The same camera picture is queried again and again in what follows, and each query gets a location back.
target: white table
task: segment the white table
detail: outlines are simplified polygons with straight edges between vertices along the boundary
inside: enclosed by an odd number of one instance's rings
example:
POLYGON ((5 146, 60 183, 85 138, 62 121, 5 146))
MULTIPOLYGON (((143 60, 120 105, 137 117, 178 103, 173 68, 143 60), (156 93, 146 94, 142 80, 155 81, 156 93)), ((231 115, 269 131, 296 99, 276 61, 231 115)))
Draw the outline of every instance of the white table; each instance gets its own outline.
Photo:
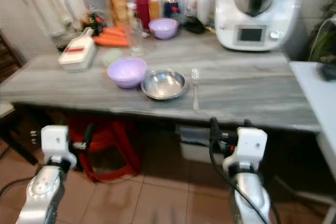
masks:
MULTIPOLYGON (((293 61, 290 66, 321 125, 317 142, 336 180, 336 81, 324 81, 316 62, 293 61)), ((336 222, 335 203, 330 207, 323 224, 336 222)))

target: food processor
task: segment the food processor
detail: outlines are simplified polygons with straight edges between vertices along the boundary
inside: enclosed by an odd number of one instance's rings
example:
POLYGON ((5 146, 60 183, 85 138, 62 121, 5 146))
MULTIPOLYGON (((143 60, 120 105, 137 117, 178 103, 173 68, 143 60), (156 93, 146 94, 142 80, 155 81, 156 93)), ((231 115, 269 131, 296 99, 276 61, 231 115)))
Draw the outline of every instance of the food processor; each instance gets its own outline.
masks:
POLYGON ((278 48, 290 35, 299 7, 298 0, 216 0, 217 38, 235 50, 278 48))

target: stainless steel bowl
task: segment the stainless steel bowl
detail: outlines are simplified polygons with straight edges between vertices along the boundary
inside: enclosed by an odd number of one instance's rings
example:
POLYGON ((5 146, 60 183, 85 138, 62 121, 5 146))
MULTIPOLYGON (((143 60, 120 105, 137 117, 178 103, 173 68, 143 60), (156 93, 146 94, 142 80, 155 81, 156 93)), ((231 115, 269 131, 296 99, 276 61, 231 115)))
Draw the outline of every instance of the stainless steel bowl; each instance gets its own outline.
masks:
POLYGON ((156 100, 178 97, 187 88, 183 74, 174 70, 158 70, 146 75, 141 83, 142 91, 156 100))

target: plastic bowl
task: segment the plastic bowl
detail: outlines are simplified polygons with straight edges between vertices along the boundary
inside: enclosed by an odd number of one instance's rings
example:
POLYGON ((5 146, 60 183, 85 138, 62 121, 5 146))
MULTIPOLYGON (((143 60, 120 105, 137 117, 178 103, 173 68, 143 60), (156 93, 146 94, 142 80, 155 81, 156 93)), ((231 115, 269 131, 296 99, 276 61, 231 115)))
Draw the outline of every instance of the plastic bowl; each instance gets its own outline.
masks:
POLYGON ((123 89, 138 86, 147 72, 147 64, 141 58, 128 57, 111 63, 107 68, 107 75, 123 89))
POLYGON ((149 23, 149 28, 156 38, 170 39, 177 33, 178 24, 172 18, 158 18, 149 23))

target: orange carrot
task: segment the orange carrot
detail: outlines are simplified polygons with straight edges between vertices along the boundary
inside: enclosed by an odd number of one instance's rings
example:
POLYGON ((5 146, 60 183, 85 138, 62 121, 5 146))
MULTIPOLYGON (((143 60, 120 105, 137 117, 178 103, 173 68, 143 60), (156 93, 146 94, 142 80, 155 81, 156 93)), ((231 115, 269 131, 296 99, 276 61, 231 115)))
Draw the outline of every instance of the orange carrot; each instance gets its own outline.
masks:
POLYGON ((112 35, 117 35, 117 36, 121 36, 121 37, 125 37, 125 32, 124 32, 124 29, 122 27, 116 27, 116 28, 110 28, 110 27, 105 27, 103 29, 103 32, 105 34, 112 34, 112 35))
POLYGON ((100 46, 106 47, 128 47, 129 43, 126 39, 123 38, 104 38, 104 37, 93 37, 95 43, 100 46))
POLYGON ((125 36, 119 36, 119 35, 115 35, 115 34, 107 34, 107 33, 101 33, 99 35, 99 37, 101 38, 109 38, 109 39, 116 39, 116 40, 119 40, 119 39, 126 39, 125 36))

